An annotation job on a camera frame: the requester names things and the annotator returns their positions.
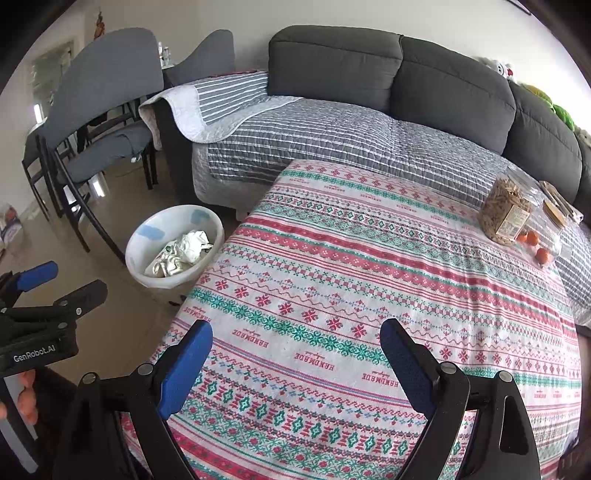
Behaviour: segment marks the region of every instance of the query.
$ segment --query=stuffed toy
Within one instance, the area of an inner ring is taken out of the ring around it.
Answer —
[[[582,143],[591,148],[591,134],[581,127],[574,126],[574,134],[577,136]]]
[[[564,122],[564,124],[571,131],[574,132],[573,117],[571,117],[570,114],[564,108],[562,108],[560,105],[554,104],[554,111],[555,111],[556,115],[558,115],[558,118],[560,118]]]
[[[560,105],[556,105],[555,103],[553,103],[552,99],[549,97],[547,93],[543,92],[538,87],[534,87],[533,85],[528,85],[526,83],[522,83],[521,86],[527,88],[531,93],[541,98],[548,105],[550,110],[552,110],[558,116],[558,118],[560,118],[564,122],[564,124],[571,131],[574,132],[575,124],[573,118],[564,108],[562,108]]]
[[[507,80],[515,81],[513,78],[513,68],[511,67],[511,63],[501,63],[498,60],[491,60],[486,57],[478,57],[478,60]]]

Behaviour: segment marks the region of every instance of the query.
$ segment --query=blue gripper pad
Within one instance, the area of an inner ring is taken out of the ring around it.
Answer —
[[[167,420],[178,412],[187,400],[213,345],[212,326],[204,320],[197,320],[178,345],[180,353],[162,381],[158,412]]]
[[[17,279],[17,289],[29,291],[57,277],[57,264],[47,262],[30,270],[21,272]]]
[[[431,400],[433,383],[416,357],[417,347],[424,347],[416,345],[396,319],[383,322],[379,342],[412,408],[430,419],[435,412],[435,404]]]

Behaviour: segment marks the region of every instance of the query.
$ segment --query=screw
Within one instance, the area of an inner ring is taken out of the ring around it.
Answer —
[[[142,376],[149,375],[154,370],[154,366],[152,364],[141,364],[138,367],[138,373]]]
[[[84,377],[82,377],[82,383],[84,383],[85,385],[90,385],[95,380],[96,380],[95,374],[86,374]]]
[[[456,366],[451,362],[443,362],[440,366],[441,371],[447,373],[448,375],[453,375],[457,371]]]
[[[513,375],[511,375],[509,372],[506,372],[505,370],[501,370],[499,372],[499,378],[503,382],[507,382],[507,383],[510,383],[513,381]]]

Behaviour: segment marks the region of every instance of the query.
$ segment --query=wooden lid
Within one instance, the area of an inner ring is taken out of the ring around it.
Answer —
[[[546,215],[550,217],[550,220],[558,227],[558,228],[565,228],[566,227],[566,218],[564,215],[558,210],[556,205],[551,203],[548,199],[544,199],[544,207],[543,207]]]

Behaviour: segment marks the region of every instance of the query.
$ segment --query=chair seat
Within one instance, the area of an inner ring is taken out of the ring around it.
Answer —
[[[84,182],[119,160],[139,155],[151,140],[152,132],[146,124],[134,122],[87,147],[66,164],[67,171],[75,183]],[[57,181],[66,183],[62,172],[58,172]]]

